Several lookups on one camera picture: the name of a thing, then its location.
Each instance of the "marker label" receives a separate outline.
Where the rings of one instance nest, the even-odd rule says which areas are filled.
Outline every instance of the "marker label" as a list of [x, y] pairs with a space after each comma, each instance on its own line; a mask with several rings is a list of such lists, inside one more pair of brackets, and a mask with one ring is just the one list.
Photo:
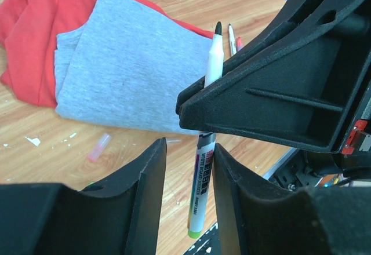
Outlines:
[[215, 139], [215, 133], [202, 133], [198, 139], [191, 206], [188, 215], [188, 229], [192, 232], [202, 231], [205, 221]]

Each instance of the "wooden surface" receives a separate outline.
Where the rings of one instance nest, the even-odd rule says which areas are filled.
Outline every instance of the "wooden surface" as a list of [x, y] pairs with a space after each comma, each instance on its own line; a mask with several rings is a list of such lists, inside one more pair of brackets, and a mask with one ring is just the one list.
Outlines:
[[[151, 0], [170, 17], [213, 30], [217, 21], [224, 26], [225, 56], [230, 56], [228, 23], [235, 36], [249, 42], [275, 17], [284, 0]], [[6, 53], [0, 48], [0, 73]], [[119, 169], [143, 152], [155, 139], [176, 136], [130, 129], [95, 126], [62, 119], [50, 108], [17, 101], [0, 85], [0, 183], [62, 182], [81, 190]], [[97, 163], [87, 154], [103, 133], [113, 140]], [[38, 138], [38, 147], [29, 142]], [[196, 138], [181, 136], [171, 145], [163, 192], [157, 254], [183, 254], [194, 240], [187, 236], [187, 212], [194, 167]], [[217, 141], [241, 163], [264, 174], [288, 148], [225, 134]], [[216, 221], [213, 187], [209, 192], [205, 229]]]

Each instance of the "screw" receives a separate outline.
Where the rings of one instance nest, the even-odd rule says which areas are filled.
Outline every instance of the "screw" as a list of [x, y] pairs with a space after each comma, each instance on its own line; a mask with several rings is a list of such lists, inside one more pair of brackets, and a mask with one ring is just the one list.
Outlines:
[[288, 185], [288, 190], [289, 191], [294, 191], [296, 189], [296, 186], [294, 184], [289, 184]]

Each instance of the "pink marker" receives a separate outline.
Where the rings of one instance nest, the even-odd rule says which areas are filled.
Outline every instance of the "pink marker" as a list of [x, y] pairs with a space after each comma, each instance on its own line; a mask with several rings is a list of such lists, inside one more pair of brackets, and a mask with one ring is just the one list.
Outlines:
[[112, 137], [109, 134], [104, 133], [101, 139], [95, 145], [94, 149], [88, 155], [88, 159], [92, 162], [96, 162], [111, 139]]
[[237, 38], [237, 51], [240, 51], [243, 48], [241, 37]]

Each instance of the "white pen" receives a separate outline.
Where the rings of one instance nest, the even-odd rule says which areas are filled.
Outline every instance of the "white pen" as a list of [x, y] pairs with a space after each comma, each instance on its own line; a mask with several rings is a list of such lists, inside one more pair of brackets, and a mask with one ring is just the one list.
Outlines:
[[233, 56], [234, 54], [237, 53], [237, 49], [236, 49], [236, 39], [234, 38], [234, 32], [233, 32], [233, 28], [231, 24], [228, 25], [228, 34], [230, 37], [231, 56]]
[[[209, 86], [211, 83], [221, 78], [223, 75], [223, 63], [223, 36], [221, 35], [221, 23], [218, 22], [209, 51], [204, 87]], [[203, 224], [205, 222], [215, 140], [216, 133], [199, 132], [191, 204], [188, 214], [188, 236], [193, 239], [201, 236]]]

